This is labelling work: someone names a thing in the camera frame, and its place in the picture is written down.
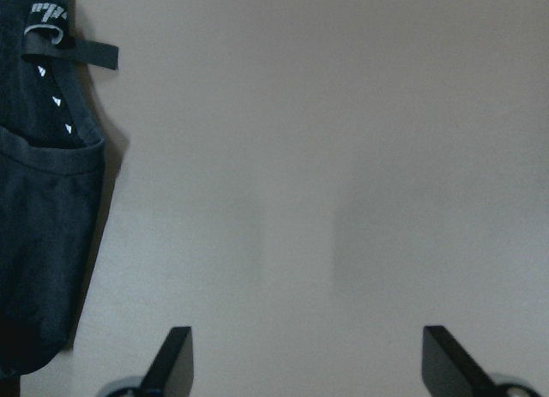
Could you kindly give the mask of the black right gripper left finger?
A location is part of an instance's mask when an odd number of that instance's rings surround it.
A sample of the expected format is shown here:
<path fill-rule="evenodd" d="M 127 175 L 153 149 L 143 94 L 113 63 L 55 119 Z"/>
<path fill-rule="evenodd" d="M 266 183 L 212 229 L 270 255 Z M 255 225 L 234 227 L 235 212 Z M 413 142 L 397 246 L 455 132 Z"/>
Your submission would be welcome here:
<path fill-rule="evenodd" d="M 192 327 L 171 328 L 139 386 L 140 396 L 190 396 Z"/>

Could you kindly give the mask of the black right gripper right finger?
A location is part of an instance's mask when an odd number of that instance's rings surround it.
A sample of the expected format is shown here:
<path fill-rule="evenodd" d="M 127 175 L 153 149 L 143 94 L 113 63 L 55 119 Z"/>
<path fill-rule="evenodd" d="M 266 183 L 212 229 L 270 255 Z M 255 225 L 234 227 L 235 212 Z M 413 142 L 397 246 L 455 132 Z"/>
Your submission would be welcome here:
<path fill-rule="evenodd" d="M 430 396 L 496 396 L 495 382 L 444 326 L 424 326 L 422 381 Z"/>

